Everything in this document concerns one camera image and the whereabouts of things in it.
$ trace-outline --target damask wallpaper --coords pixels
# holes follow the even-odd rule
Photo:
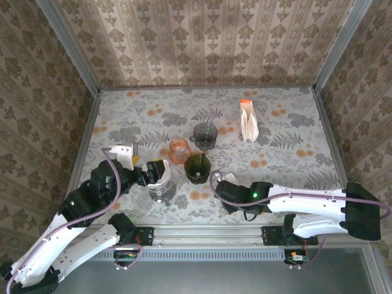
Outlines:
[[[322,91],[349,179],[392,206],[392,1],[373,1]],[[382,222],[392,274],[392,220]]]
[[[92,97],[34,1],[0,1],[0,264],[64,198]]]
[[[101,88],[311,85],[354,0],[55,0]]]

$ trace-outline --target dark glass cup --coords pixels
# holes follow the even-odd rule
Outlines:
[[[202,151],[214,149],[218,130],[214,124],[204,122],[195,126],[194,134],[189,138]]]
[[[206,154],[190,156],[185,161],[185,174],[192,184],[203,184],[207,182],[211,170],[211,162]]]

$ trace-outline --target glass cup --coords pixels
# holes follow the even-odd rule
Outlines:
[[[214,149],[218,130],[214,124],[203,122],[195,126],[194,134],[189,138],[191,142],[195,142],[197,148],[202,151]]]
[[[184,164],[190,157],[190,149],[185,139],[175,137],[170,142],[169,159],[174,164]]]
[[[211,170],[211,162],[206,154],[193,155],[185,162],[185,174],[192,184],[207,182]]]

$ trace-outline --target table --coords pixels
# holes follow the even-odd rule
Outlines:
[[[189,141],[194,127],[205,121],[219,130],[216,147],[207,151],[211,170],[232,172],[249,186],[267,181],[282,186],[334,189],[339,180],[313,94],[303,88],[214,88],[104,91],[88,153],[82,183],[104,160],[101,147],[136,142],[140,160],[168,159],[170,139]],[[253,101],[260,134],[242,141],[239,100]],[[170,164],[177,192],[171,206],[154,202],[145,187],[134,185],[113,209],[97,219],[105,224],[115,213],[125,213],[138,225],[246,224],[241,212],[228,215],[207,184],[193,185],[184,165]],[[280,224],[283,216],[262,214],[253,224]]]

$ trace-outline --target clear glass mug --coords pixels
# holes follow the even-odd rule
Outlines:
[[[188,142],[180,137],[172,138],[170,142],[169,159],[174,164],[184,164],[190,157]]]

